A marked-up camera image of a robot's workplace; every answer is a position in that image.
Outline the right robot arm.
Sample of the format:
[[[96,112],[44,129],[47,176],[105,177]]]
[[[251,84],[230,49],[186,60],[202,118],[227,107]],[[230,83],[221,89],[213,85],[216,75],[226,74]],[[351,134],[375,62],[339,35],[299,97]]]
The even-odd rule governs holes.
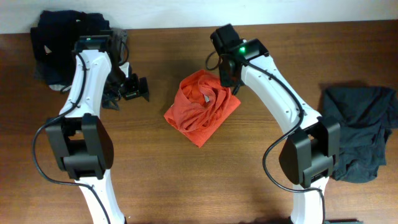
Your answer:
[[[260,40],[240,38],[231,24],[217,28],[210,39],[219,56],[216,68],[222,86],[233,88],[234,94],[241,86],[249,87],[282,130],[266,149],[262,166],[271,150],[284,143],[279,164],[292,186],[278,183],[268,169],[264,172],[277,187],[293,193],[289,221],[325,223],[325,188],[339,159],[339,122],[322,117],[298,95]]]

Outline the red printed t-shirt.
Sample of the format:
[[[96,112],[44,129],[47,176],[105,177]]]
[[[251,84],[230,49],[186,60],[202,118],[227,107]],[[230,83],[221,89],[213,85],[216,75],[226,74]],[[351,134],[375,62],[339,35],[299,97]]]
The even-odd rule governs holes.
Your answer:
[[[194,145],[202,147],[240,104],[230,88],[221,86],[220,78],[199,70],[180,82],[164,118]]]

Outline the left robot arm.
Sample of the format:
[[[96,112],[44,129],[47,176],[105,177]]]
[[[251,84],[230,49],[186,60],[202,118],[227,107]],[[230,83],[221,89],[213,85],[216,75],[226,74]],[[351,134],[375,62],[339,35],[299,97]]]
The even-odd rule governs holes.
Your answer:
[[[145,78],[139,78],[123,53],[123,41],[112,34],[81,36],[75,44],[75,74],[58,116],[41,128],[46,132],[58,168],[79,187],[94,223],[126,223],[111,181],[112,140],[100,120],[101,108],[118,110],[120,99],[149,99]]]

